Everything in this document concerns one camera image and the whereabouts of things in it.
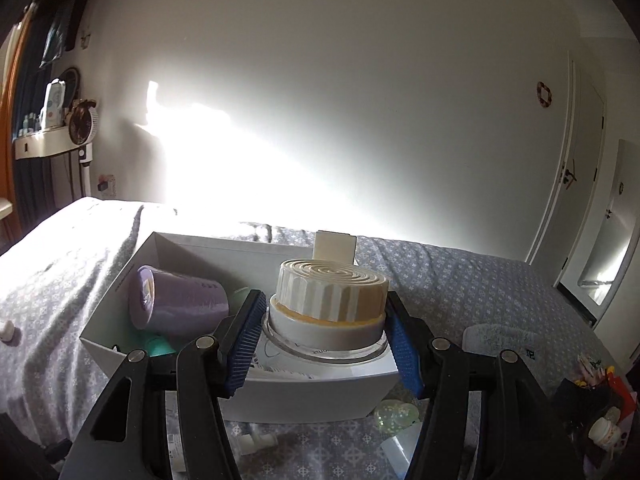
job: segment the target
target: bedsheet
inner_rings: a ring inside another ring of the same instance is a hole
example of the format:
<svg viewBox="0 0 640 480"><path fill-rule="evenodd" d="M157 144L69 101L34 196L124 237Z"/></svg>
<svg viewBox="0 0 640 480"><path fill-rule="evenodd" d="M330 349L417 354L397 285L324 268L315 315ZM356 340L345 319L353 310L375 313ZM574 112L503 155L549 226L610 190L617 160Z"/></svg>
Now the bedsheet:
<svg viewBox="0 0 640 480"><path fill-rule="evenodd" d="M111 281L154 231L311 246L314 234L266 224L200 225L164 205L79 200L0 256L1 315L18 327L0 344L0 412L32 440L73 439L106 378L78 340ZM593 331L525 263L467 251L359 237L356 259L386 274L412 316L462 343L467 326L499 323L535 332L546 345L538 380L551 394L585 352L614 364ZM390 397L411 400L400 385ZM412 400L421 407L423 403ZM230 434L246 432L230 422ZM280 445L245 457L243 478L394 478L372 420L272 427Z"/></svg>

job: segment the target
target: ridged cream lid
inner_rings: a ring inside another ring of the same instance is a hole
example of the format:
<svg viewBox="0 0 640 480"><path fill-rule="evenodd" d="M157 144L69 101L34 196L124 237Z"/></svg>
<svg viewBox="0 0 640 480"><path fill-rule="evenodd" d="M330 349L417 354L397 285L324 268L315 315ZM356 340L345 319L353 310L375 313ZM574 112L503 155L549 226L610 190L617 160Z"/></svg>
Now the ridged cream lid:
<svg viewBox="0 0 640 480"><path fill-rule="evenodd" d="M280 266L277 302L303 316L357 322L385 311L389 280L362 267L326 260L289 260Z"/></svg>

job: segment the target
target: purple container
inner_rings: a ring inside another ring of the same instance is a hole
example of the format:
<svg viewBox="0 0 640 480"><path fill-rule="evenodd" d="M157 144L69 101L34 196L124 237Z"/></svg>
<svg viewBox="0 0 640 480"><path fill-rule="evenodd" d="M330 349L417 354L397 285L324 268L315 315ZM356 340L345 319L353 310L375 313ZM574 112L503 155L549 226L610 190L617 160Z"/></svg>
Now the purple container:
<svg viewBox="0 0 640 480"><path fill-rule="evenodd" d="M225 289L218 282L142 266L131 280L133 326L163 336L188 338L213 332L228 316Z"/></svg>

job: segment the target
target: silver screw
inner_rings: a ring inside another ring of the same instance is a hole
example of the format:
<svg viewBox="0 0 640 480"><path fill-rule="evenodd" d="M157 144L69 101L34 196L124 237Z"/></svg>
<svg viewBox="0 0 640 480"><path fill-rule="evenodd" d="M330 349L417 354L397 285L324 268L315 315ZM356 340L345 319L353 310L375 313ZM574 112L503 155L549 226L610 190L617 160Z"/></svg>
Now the silver screw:
<svg viewBox="0 0 640 480"><path fill-rule="evenodd" d="M145 358L144 350L132 350L127 355L127 359L129 360L130 363L137 363L139 361L142 361L142 359L144 358Z"/></svg>
<svg viewBox="0 0 640 480"><path fill-rule="evenodd" d="M436 350L449 350L451 343L448 339L444 339L443 337L437 337L431 343Z"/></svg>
<svg viewBox="0 0 640 480"><path fill-rule="evenodd" d="M513 350L505 350L500 354L500 357L503 361L507 361L508 363L514 363L518 360L518 354Z"/></svg>
<svg viewBox="0 0 640 480"><path fill-rule="evenodd" d="M215 342L216 340L210 335L204 335L196 340L196 346L201 350L204 350L205 348L211 348Z"/></svg>

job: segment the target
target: open cardboard box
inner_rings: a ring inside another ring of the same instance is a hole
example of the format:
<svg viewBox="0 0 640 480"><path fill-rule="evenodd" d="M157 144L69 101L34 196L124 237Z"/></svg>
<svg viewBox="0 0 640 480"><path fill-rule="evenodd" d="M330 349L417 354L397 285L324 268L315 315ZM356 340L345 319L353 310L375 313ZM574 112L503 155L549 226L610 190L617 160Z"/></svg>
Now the open cardboard box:
<svg viewBox="0 0 640 480"><path fill-rule="evenodd" d="M244 286L258 288L270 298L280 264L311 256L311 248L154 232L108 288L80 341L108 377L128 352L140 346L138 331L129 320L127 299L130 279L142 265L216 280L228 294ZM268 344L263 334L259 356ZM268 366L308 372L308 376L250 368L244 386L231 399L220 399L226 420L291 424L361 418L398 381L388 348L376 359L357 365L308 364L283 352L269 356L273 360Z"/></svg>

